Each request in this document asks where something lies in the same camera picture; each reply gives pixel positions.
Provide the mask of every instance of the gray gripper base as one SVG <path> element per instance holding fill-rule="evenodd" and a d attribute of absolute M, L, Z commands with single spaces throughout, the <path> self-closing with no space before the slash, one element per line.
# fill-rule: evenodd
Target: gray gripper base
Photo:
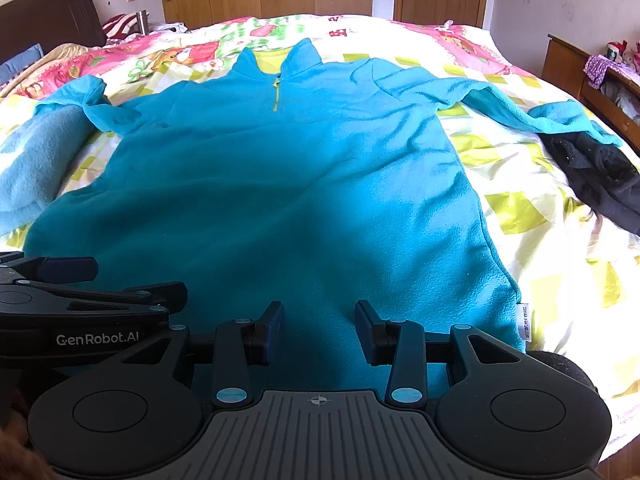
<path fill-rule="evenodd" d="M 266 391 L 245 410 L 219 412 L 199 441 L 140 480 L 495 480 L 470 466 L 416 412 L 372 391 Z M 598 480 L 583 470 L 567 480 Z"/>

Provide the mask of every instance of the wooden floor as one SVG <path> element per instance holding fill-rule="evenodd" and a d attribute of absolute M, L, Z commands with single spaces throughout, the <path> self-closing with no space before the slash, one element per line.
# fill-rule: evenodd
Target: wooden floor
<path fill-rule="evenodd" d="M 598 473 L 605 480 L 625 480 L 634 475 L 640 476 L 640 436 L 615 455 L 600 462 Z"/>

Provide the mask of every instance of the yellow zipper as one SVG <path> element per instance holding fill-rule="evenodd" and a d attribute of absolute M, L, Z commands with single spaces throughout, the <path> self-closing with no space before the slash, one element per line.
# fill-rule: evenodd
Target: yellow zipper
<path fill-rule="evenodd" d="M 273 111 L 278 111 L 278 99 L 280 98 L 280 76 L 276 77 L 276 80 L 273 82 L 273 87 L 276 89 L 276 101 L 273 104 Z"/>

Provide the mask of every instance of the headboard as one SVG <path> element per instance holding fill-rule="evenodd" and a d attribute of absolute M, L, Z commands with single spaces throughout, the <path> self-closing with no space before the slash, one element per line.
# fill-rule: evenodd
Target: headboard
<path fill-rule="evenodd" d="M 35 43 L 44 54 L 61 43 L 103 46 L 92 0 L 12 0 L 0 6 L 0 63 Z"/>

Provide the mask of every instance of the metal screw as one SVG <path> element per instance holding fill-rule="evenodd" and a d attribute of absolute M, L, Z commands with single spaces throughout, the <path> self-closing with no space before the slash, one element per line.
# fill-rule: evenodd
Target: metal screw
<path fill-rule="evenodd" d="M 415 388 L 396 388 L 391 392 L 391 398 L 395 402 L 411 404 L 413 402 L 418 402 L 422 398 L 422 394 Z"/>
<path fill-rule="evenodd" d="M 216 399 L 227 404 L 235 404 L 246 399 L 246 391 L 242 388 L 222 388 L 216 393 Z"/>

